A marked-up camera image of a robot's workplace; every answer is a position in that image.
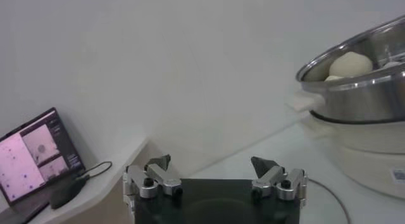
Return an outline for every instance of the stainless steel pot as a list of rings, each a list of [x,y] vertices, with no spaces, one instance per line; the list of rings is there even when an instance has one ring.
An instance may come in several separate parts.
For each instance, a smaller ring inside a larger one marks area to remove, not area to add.
[[[324,82],[330,65],[352,51],[369,57],[367,75]],[[363,32],[318,56],[296,75],[304,95],[301,110],[337,123],[387,123],[405,120],[405,64],[379,70],[389,61],[405,62],[405,16]]]

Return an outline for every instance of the steamed bun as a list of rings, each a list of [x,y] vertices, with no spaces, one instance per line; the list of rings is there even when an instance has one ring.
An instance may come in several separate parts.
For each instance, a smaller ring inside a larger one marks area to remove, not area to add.
[[[348,52],[337,58],[329,68],[329,76],[355,77],[373,70],[373,63],[366,56]]]

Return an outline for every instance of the label sticker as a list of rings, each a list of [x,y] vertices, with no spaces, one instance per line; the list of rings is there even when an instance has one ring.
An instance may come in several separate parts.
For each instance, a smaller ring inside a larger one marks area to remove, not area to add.
[[[395,184],[405,184],[405,169],[391,169],[391,175]]]

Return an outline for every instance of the white steamer base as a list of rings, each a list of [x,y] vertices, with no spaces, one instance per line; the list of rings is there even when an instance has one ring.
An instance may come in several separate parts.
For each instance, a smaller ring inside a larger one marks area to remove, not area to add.
[[[405,198],[405,122],[345,125],[312,116],[301,120],[312,138],[330,137],[336,163],[353,180]]]
[[[405,154],[381,154],[336,147],[337,164],[353,180],[371,189],[405,198]]]

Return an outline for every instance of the rice cooker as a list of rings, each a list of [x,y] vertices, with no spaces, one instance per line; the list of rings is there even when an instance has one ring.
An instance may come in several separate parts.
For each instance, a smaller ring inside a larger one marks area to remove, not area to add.
[[[371,71],[327,80],[332,63],[348,52],[370,59]],[[341,170],[405,198],[405,16],[329,49],[296,79],[302,90],[288,104],[311,113],[306,128],[333,139]]]

